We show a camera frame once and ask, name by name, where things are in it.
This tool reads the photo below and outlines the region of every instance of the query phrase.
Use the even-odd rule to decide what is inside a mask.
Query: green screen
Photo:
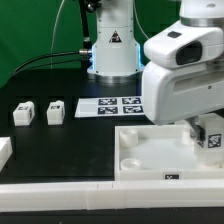
[[[20,64],[51,52],[53,29],[61,1],[1,0],[0,86]],[[180,4],[175,1],[136,0],[139,21],[149,37],[177,21],[179,7]],[[96,40],[95,16],[88,14],[93,42]],[[146,41],[136,24],[135,38],[141,45]],[[82,48],[82,41],[79,3],[77,0],[66,0],[59,18],[53,52],[79,50]],[[80,67],[80,64],[74,62],[54,66],[54,68],[61,67]]]

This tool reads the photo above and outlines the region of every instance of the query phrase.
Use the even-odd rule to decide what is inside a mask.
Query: cable
[[[65,63],[76,62],[76,61],[77,62],[78,61],[80,62],[82,60],[80,60],[80,59],[73,59],[73,60],[67,60],[67,61],[52,62],[52,63],[42,64],[42,65],[35,65],[35,66],[29,67],[29,68],[25,68],[25,69],[22,69],[20,71],[17,71],[15,73],[13,73],[13,75],[10,77],[10,79],[13,78],[13,77],[15,77],[15,76],[17,76],[21,72],[25,72],[25,71],[28,71],[28,70],[31,70],[31,69],[40,68],[40,67],[44,67],[44,66],[48,66],[48,65],[65,64]]]
[[[135,19],[136,19],[136,22],[137,22],[137,24],[138,24],[138,27],[139,27],[139,29],[140,29],[142,35],[148,40],[149,37],[147,36],[147,34],[146,34],[146,33],[144,32],[144,30],[142,29],[141,24],[140,24],[139,19],[138,19],[138,14],[137,14],[137,10],[136,10],[135,0],[134,0],[134,13],[135,13]]]
[[[60,5],[59,10],[58,10],[58,13],[57,13],[57,16],[56,16],[56,20],[55,20],[55,24],[54,24],[54,31],[53,31],[53,36],[52,36],[52,43],[51,43],[51,54],[53,53],[53,50],[54,50],[55,35],[56,35],[56,32],[57,32],[58,22],[59,22],[59,19],[60,19],[60,16],[61,16],[62,9],[63,9],[64,4],[65,4],[65,1],[66,0],[62,0],[61,5]]]
[[[82,31],[83,31],[83,37],[89,38],[89,26],[88,26],[88,20],[86,16],[86,8],[84,0],[79,0],[79,9],[80,9],[80,15],[81,15],[81,21],[82,21]]]
[[[25,66],[27,66],[27,65],[29,65],[33,62],[36,62],[36,61],[39,61],[39,60],[42,60],[42,59],[45,59],[45,58],[62,57],[62,56],[68,56],[68,55],[74,55],[74,54],[79,54],[79,51],[61,52],[61,53],[45,54],[45,55],[38,56],[36,58],[33,58],[33,59],[30,59],[30,60],[26,61],[25,63],[20,65],[18,68],[16,68],[14,70],[14,72],[12,73],[12,76],[15,73],[17,73],[18,71],[20,71],[22,68],[24,68]]]

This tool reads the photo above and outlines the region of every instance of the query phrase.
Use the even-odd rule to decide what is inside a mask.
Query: white block
[[[20,103],[13,112],[15,126],[28,126],[35,116],[34,104],[31,101]]]
[[[12,154],[12,145],[10,138],[0,138],[0,171]]]
[[[47,109],[47,122],[48,125],[59,125],[63,123],[65,117],[64,102],[56,101],[50,103]]]

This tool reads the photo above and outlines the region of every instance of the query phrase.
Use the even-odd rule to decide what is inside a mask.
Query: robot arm
[[[86,0],[96,8],[97,40],[92,47],[90,79],[105,83],[134,80],[143,70],[140,45],[134,38],[134,0]]]
[[[183,0],[181,20],[146,42],[142,96],[155,124],[224,107],[223,9],[223,0]]]

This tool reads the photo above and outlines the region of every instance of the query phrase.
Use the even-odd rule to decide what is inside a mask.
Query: black tabletop
[[[106,85],[79,69],[35,70],[11,79],[0,90],[0,137],[10,136],[13,155],[0,172],[0,184],[114,180],[114,127],[151,124],[145,116],[74,118],[79,98],[141,95],[141,80]],[[49,103],[65,102],[62,126],[48,126]],[[29,127],[15,127],[12,113],[33,101]],[[223,223],[223,208],[157,208],[101,211],[0,213],[0,223]]]
[[[13,155],[0,172],[0,184],[114,180],[114,127],[145,125],[144,116],[74,118],[79,98],[137,96],[141,80],[106,85],[88,80],[79,69],[36,70],[11,79],[0,90],[0,136],[10,136]],[[61,126],[48,126],[50,102],[65,103]],[[32,101],[35,118],[16,127],[13,111]]]

